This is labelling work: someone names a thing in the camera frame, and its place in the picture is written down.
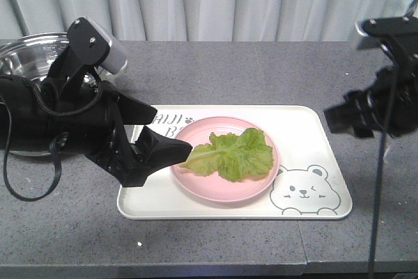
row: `white tray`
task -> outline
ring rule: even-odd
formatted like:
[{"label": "white tray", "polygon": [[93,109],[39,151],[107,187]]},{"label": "white tray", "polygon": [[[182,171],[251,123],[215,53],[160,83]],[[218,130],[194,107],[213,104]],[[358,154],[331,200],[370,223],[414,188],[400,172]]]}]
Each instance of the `white tray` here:
[{"label": "white tray", "polygon": [[[188,123],[212,116],[259,126],[278,147],[279,175],[262,194],[215,203],[186,191],[164,168],[141,188],[121,187],[118,209],[131,219],[340,219],[352,200],[317,114],[301,106],[155,106],[154,131],[174,137]],[[135,126],[132,141],[142,126]]]}]

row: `table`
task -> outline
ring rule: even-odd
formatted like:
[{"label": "table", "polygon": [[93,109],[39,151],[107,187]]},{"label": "table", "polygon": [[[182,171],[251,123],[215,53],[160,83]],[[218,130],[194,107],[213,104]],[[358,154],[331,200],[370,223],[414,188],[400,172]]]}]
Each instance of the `table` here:
[{"label": "table", "polygon": [[[63,156],[61,182],[41,201],[20,202],[0,182],[0,278],[366,272],[378,138],[330,134],[323,109],[370,85],[389,63],[382,52],[356,51],[345,42],[123,45],[129,68],[116,85],[151,105],[302,105],[316,111],[353,198],[352,212],[336,221],[134,221],[116,208],[115,178],[83,156]],[[416,140],[415,134],[389,140],[378,272],[418,271]],[[12,183],[28,193],[48,186],[53,173],[49,160],[22,156],[11,157],[8,170]]]}]

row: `metal pot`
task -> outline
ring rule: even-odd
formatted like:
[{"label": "metal pot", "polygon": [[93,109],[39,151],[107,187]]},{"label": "metal pot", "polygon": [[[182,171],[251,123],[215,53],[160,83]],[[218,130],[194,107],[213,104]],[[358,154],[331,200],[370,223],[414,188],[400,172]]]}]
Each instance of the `metal pot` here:
[{"label": "metal pot", "polygon": [[[48,74],[54,60],[68,45],[66,33],[35,34],[4,44],[0,46],[0,74],[13,74],[32,81],[41,81]],[[100,67],[98,73],[102,80],[111,82],[117,77]],[[86,75],[85,81],[91,80],[93,78]]]}]

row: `plate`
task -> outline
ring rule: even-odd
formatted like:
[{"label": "plate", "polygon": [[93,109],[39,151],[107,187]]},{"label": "plate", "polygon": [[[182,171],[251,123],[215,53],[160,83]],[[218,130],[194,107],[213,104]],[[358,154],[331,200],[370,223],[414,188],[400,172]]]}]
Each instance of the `plate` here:
[{"label": "plate", "polygon": [[[197,120],[185,126],[176,135],[176,139],[184,140],[195,147],[210,142],[211,132],[218,136],[227,133],[240,135],[249,127],[260,129],[256,125],[238,118],[211,117]],[[220,177],[217,172],[208,176],[200,176],[178,165],[172,166],[171,171],[184,189],[198,197],[221,203],[245,201],[267,189],[273,183],[279,168],[279,154],[276,145],[266,133],[265,139],[266,144],[273,148],[274,164],[270,172],[262,178],[245,178],[239,182],[230,182]]]}]

